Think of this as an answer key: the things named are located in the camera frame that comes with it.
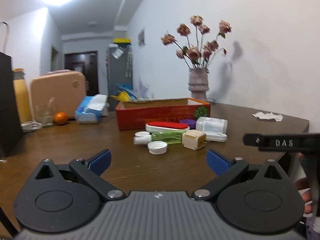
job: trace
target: hand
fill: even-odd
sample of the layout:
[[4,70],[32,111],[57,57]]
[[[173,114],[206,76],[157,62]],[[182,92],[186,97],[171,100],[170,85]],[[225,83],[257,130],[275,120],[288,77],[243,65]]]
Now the hand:
[[[299,153],[298,154],[298,158],[301,159],[303,158],[303,154],[302,153]],[[307,188],[310,188],[309,186],[309,183],[307,181],[307,178],[302,178],[302,179],[298,179],[295,183],[294,183],[295,187],[297,188],[297,190],[303,190],[303,189],[307,189]],[[306,191],[305,193],[303,193],[301,195],[302,199],[303,199],[303,202],[304,203],[307,203],[309,201],[312,200],[311,198],[311,194],[310,194],[310,190]],[[308,204],[305,206],[304,208],[304,212],[305,214],[310,214],[312,213],[312,205],[311,204]]]

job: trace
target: open red box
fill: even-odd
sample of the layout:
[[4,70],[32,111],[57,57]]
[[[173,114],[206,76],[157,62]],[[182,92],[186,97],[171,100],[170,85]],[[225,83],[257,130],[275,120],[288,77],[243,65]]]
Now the open red box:
[[199,106],[205,106],[210,115],[210,104],[193,98],[164,99],[141,102],[120,102],[116,107],[119,130],[144,129],[152,121],[179,122],[194,119]]

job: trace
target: orange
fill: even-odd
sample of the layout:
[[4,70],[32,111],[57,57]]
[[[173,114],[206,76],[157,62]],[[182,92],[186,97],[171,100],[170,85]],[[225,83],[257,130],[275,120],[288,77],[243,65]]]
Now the orange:
[[53,121],[56,125],[64,125],[68,121],[67,114],[64,112],[56,113],[53,116]]

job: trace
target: flower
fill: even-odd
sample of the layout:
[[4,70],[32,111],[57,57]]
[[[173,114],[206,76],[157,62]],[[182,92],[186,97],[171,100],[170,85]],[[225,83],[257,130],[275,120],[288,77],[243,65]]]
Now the flower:
[[205,50],[203,51],[202,56],[203,56],[203,58],[209,58],[211,54],[212,54],[212,51],[211,51],[211,50],[205,49]]
[[190,17],[190,22],[194,25],[194,26],[199,26],[202,24],[202,20],[203,18],[199,15],[193,15]]
[[207,42],[204,46],[204,49],[215,51],[219,47],[216,41]]
[[202,35],[210,32],[210,29],[207,25],[200,25],[198,29]]
[[178,49],[178,50],[176,50],[176,55],[177,55],[178,58],[183,58],[184,53],[183,53],[183,51],[181,49]]
[[191,31],[187,25],[181,23],[177,28],[177,33],[179,33],[181,36],[188,36],[191,33]]
[[196,47],[192,47],[187,50],[187,55],[191,60],[197,60],[201,57],[201,52]]
[[231,32],[230,24],[221,20],[221,22],[219,22],[219,30],[221,33],[230,33]]
[[170,35],[170,34],[165,34],[163,36],[163,38],[161,38],[163,45],[169,45],[174,43],[176,40],[174,38],[174,36]]

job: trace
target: rose bouquet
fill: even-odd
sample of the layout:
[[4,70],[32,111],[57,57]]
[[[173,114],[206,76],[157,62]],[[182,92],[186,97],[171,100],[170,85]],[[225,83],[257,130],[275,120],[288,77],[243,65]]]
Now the rose bouquet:
[[[221,20],[221,22],[219,23],[219,31],[215,40],[211,42],[208,41],[203,46],[204,35],[210,32],[210,28],[203,24],[203,18],[199,15],[192,16],[190,18],[190,22],[196,28],[196,46],[190,45],[188,36],[191,34],[191,31],[185,24],[180,24],[180,26],[177,28],[177,33],[187,38],[188,46],[180,47],[175,37],[168,33],[161,38],[162,43],[164,45],[175,43],[180,48],[176,51],[177,57],[180,59],[184,59],[190,69],[191,67],[188,64],[187,59],[190,60],[190,63],[194,69],[205,68],[208,71],[208,67],[210,66],[212,60],[218,52],[222,52],[223,55],[226,55],[227,53],[225,48],[219,49],[217,39],[219,36],[224,39],[226,38],[226,33],[231,32],[230,24]],[[201,33],[200,43],[198,39],[198,31]]]

